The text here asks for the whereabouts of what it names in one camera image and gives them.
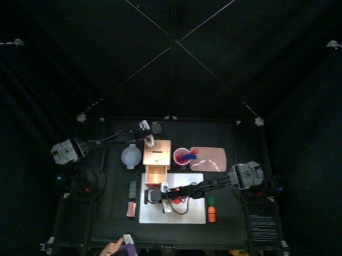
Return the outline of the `person's hand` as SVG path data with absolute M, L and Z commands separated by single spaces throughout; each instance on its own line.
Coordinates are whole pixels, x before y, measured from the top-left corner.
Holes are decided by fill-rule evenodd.
M 99 256 L 118 256 L 123 252 L 123 242 L 123 239 L 119 239 L 117 242 L 110 242 L 103 248 Z

